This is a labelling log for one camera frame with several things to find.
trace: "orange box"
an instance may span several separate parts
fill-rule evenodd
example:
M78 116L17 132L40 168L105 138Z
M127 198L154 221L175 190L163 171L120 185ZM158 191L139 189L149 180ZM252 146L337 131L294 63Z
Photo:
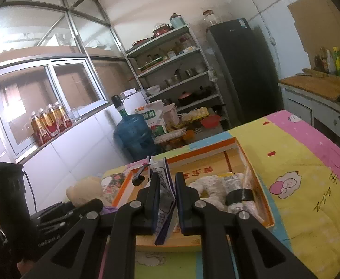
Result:
M273 218L262 185L236 138L230 138L168 158L167 162L169 163L172 179L175 179L175 174L177 172L182 171L187 185L203 176L223 175L227 172L244 173L245 169L250 167L253 180L252 191L254 194L254 201L259 215L264 220L263 225L266 228L275 225L275 219ZM119 208L129 201L135 200L138 191L145 187L147 180L136 187L131 183L132 177L137 171L138 169L132 170L125 178L125 181L112 203L113 206ZM162 246L155 246L154 240L155 236L137 236L137 250L152 252L190 252L199 251L201 249L200 236L184 236L180 232L173 232Z

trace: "bed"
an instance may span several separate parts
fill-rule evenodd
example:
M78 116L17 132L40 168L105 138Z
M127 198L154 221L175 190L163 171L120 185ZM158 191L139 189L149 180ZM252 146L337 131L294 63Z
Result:
M238 139L263 185L275 218L272 233L319 279L333 279L340 271L340 149L282 110L156 159L231 137ZM132 166L112 169L105 176L125 173ZM284 184L290 173L296 173L293 188ZM199 252L137 252L135 261L136 279L202 278Z

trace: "metal shelf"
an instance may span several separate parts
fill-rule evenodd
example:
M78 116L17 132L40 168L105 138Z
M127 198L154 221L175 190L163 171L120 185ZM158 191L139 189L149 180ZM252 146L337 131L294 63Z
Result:
M183 107L179 107L179 108L176 109L176 112L183 111L183 110L188 109L188 108L191 108L191 107L193 107L193 106L195 106L195 105L198 105L198 104L201 104L201 103L203 103L203 102L206 102L206 101L215 99L216 97L219 97L219 94L213 94L212 96L205 97L205 98L202 99L202 100L198 100L198 101L195 101L195 102L193 102L193 103L191 103L191 104L185 105L185 106L183 106Z
M187 83L187 82L189 82L189 81L192 81L192 80L194 80L194 79L197 79L197 78L199 78L199 77L201 77L201 76L204 76L204 75L206 75L206 74L209 74L208 71L203 72L203 73L200 73L200 74L197 74L197 75L195 75L195 76L193 76L193 77L191 77L191 78L188 78L188 79L186 79L186 80L184 80L184 81L181 81L181 82L179 82L179 83L176 83L175 85L172 85L172 86L170 86L170 87L167 87L167 88L165 88L164 90L161 90L160 92L158 92L158 93L156 93L156 94L154 94L154 95L152 95L152 96L149 96L148 99L150 100L150 99L152 99L152 98L154 98L154 97L160 95L161 93L164 93L164 92L166 92L166 91L168 91L168 90L170 90L170 89L176 88L176 87L178 87L178 86L180 86L180 85L182 85L182 84L184 84L184 83Z
M152 67L151 69L148 69L147 71L145 71L145 72L139 74L139 75L138 75L138 78L142 78L142 77L144 77L144 76L146 76L146 75L148 75L148 74L151 74L151 73L157 71L159 68L161 68L161 67L163 67L163 66L166 66L166 65L168 65L168 64L170 64L170 63L173 63L173 62L175 62L175 61L177 61L178 59L181 59L181 58L183 58L183 57L189 56L189 55L191 55L191 54L193 54L193 53L195 53L195 52L197 52L197 51L200 51L200 49L199 49L199 48L195 48L195 49L193 49L192 51L185 52L185 53L182 53L182 54L177 55L177 56L175 56L175 57L172 57L171 59L168 59L168 60L166 60L165 62L162 62L162 63L160 63L160 64L158 64L158 65Z
M161 44L170 41L176 37L179 37L185 33L189 32L188 25L184 25L182 27L175 28L167 33L164 33L153 40L144 43L143 45L135 48L134 50L127 52L127 57L137 57L138 55L142 54L143 52L150 50L156 46L160 46Z

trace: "black refrigerator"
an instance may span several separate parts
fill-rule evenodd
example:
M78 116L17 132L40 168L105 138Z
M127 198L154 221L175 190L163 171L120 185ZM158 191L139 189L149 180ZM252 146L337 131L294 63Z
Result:
M269 50L262 47L246 19L210 26L207 39L221 66L228 95L240 123L277 111L277 74Z

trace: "wooden cutting board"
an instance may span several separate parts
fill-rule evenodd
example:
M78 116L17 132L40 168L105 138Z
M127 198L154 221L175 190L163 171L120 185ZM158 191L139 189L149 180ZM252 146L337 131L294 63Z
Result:
M280 83L317 94L333 102L336 102L340 95L340 77L338 76L322 78L295 75L280 80Z

